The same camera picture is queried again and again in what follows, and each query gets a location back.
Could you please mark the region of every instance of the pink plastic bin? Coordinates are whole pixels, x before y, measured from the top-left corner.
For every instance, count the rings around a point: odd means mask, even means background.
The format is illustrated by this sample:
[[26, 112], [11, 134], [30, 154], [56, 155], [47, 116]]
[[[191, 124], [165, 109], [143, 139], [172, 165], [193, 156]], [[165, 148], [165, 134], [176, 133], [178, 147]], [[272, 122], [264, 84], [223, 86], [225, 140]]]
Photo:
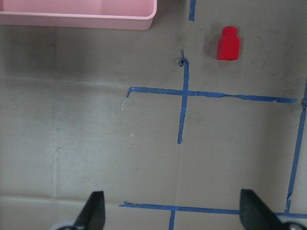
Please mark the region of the pink plastic bin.
[[0, 0], [0, 24], [147, 30], [157, 0]]

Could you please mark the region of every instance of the red plastic object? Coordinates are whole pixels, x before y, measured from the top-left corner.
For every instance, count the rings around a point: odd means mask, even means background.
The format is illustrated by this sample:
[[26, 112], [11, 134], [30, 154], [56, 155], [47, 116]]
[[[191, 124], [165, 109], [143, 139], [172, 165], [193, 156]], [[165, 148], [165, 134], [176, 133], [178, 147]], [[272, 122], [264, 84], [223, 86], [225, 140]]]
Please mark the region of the red plastic object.
[[239, 58], [241, 38], [237, 36], [238, 29], [228, 26], [223, 29], [222, 38], [217, 48], [218, 60], [233, 61]]

